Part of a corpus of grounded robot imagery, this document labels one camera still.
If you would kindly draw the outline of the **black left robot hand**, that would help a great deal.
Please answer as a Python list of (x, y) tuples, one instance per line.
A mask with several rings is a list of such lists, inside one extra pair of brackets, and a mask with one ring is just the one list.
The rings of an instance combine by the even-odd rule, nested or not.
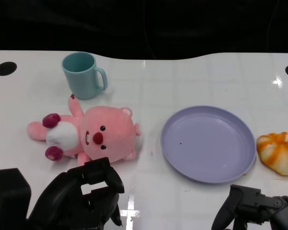
[(0, 230), (102, 230), (122, 225), (123, 182), (107, 157), (60, 173), (27, 215), (31, 188), (19, 169), (0, 170)]

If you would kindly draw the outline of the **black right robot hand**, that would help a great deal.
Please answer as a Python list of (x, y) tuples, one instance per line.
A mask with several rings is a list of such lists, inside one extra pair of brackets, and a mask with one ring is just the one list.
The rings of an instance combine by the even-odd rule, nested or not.
[(273, 230), (288, 230), (288, 196), (269, 197), (260, 189), (232, 184), (211, 229), (225, 230), (234, 222), (234, 230), (246, 230), (248, 223), (269, 222)]

